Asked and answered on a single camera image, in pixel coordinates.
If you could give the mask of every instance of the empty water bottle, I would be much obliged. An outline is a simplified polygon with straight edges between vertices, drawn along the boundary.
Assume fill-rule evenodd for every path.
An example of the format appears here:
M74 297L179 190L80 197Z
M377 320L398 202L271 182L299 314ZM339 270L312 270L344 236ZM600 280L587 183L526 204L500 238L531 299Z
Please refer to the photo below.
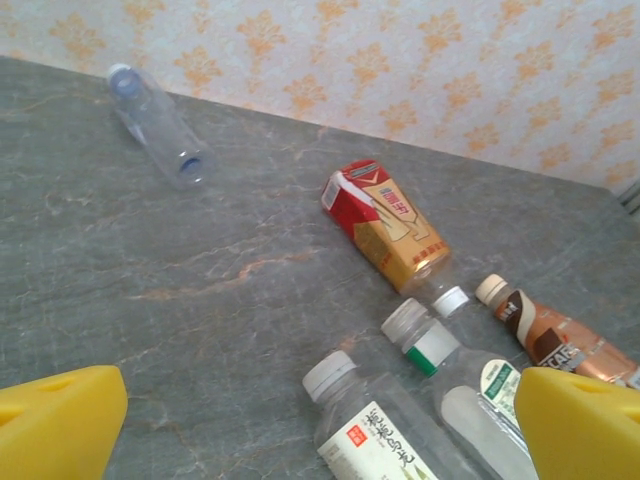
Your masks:
M182 120L169 95L145 71L116 64L109 69L115 110L177 188L204 182L214 164L210 148Z

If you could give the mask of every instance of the white bottle cap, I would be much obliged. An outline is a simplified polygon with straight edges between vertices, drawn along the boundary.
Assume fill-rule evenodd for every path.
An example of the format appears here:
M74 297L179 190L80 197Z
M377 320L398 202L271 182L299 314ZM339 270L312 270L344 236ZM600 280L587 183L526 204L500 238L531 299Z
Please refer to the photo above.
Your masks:
M460 287L453 287L433 302L432 305L442 317L447 318L454 310L468 301L469 297L467 297Z
M340 377L354 368L356 365L349 355L338 350L313 367L302 379L302 385L315 402Z
M391 340L391 343L398 345L404 351L404 345L401 344L404 342L398 343L399 340L417 328L424 321L422 318L424 315L431 318L420 302L415 298L408 298L384 321L382 333Z
M495 273L485 278L480 286L476 288L476 297L485 305L489 306L493 297L495 297L500 289L507 285L507 282Z
M126 63L114 63L109 67L109 70L107 71L107 81L111 80L111 77L113 77L116 72L129 69L131 69L131 66L127 65Z

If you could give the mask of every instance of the beige bottle cap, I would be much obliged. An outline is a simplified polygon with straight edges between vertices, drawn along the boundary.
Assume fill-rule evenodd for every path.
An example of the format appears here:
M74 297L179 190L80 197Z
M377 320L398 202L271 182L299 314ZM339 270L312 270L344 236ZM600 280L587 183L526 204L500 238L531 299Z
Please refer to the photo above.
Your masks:
M482 281L478 288L476 288L476 297L482 303L489 306L493 297L495 297L500 289L506 285L507 282L500 275L492 273Z

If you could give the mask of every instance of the table surface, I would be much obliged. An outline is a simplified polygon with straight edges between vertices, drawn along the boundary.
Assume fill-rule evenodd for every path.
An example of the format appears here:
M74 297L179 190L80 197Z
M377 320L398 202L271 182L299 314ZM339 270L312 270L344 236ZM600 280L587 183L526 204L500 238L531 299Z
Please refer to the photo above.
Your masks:
M336 169L379 159L456 253L640 361L640 234L603 189L190 98L215 181L173 190L103 79L0 60L0 387L120 367L129 410L106 478L330 478L304 374L336 348L429 381L381 334L401 303L320 208ZM468 346L526 355L475 300Z

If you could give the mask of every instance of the water bottle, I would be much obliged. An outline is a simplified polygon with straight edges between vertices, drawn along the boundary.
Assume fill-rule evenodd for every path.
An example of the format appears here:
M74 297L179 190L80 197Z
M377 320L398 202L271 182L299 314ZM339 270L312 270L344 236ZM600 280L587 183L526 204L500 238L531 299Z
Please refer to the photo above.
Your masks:
M214 155L182 120L175 104L153 77L129 65L113 65L108 84L115 110L177 188L202 184Z
M496 479L537 480L515 416L520 372L501 355L470 350L413 298L382 331L432 379L432 400L467 452Z
M338 480L483 477L390 374L360 377L338 350L302 383L322 408L314 443Z

